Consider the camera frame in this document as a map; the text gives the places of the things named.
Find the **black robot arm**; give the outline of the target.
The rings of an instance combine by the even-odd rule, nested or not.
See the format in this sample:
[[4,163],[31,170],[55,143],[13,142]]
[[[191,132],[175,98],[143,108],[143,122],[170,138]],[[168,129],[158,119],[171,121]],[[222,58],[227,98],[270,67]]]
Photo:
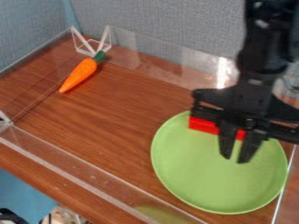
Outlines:
[[219,153],[230,158],[240,131],[238,162],[244,164],[270,139],[299,144],[299,109],[274,94],[276,81],[299,60],[299,0],[246,0],[246,38],[238,54],[238,82],[192,91],[191,126],[215,127]]

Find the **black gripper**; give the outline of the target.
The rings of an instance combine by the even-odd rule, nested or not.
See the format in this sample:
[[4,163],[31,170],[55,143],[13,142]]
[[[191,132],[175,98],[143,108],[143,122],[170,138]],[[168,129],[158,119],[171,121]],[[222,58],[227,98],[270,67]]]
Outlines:
[[231,87],[192,91],[191,116],[216,123],[219,153],[226,159],[235,141],[243,141],[239,164],[251,160],[268,138],[299,144],[299,129],[283,125],[299,123],[299,109],[274,95],[280,77],[280,73],[242,72]]

